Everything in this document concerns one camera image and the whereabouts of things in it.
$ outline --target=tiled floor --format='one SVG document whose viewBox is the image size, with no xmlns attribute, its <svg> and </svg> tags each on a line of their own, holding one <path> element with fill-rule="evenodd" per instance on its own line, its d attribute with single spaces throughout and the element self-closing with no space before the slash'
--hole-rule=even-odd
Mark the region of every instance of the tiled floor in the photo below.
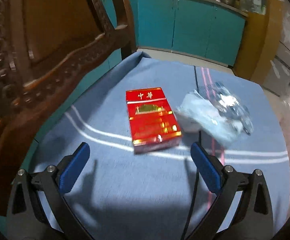
<svg viewBox="0 0 290 240">
<path fill-rule="evenodd" d="M 152 50 L 152 49 L 138 49 L 141 51 L 146 52 L 149 54 L 152 58 L 155 59 L 160 59 L 160 60 L 168 60 L 168 61 L 179 61 L 184 64 L 188 65 L 195 65 L 195 66 L 200 66 L 200 67 L 206 67 L 206 68 L 212 68 L 218 71 L 223 71 L 229 74 L 234 75 L 231 69 L 212 63 L 208 62 L 202 59 L 194 58 L 194 57 L 189 57 L 189 56 L 184 56 L 176 53 L 171 53 L 171 52 L 165 52 L 165 51 L 159 51 L 159 50 Z M 277 116 L 277 119 L 280 121 L 282 119 L 283 115 L 283 103 L 280 100 L 280 98 L 271 92 L 264 90 L 265 95 L 267 96 L 267 99 L 270 103 L 270 105 L 273 108 L 274 113 Z"/>
</svg>

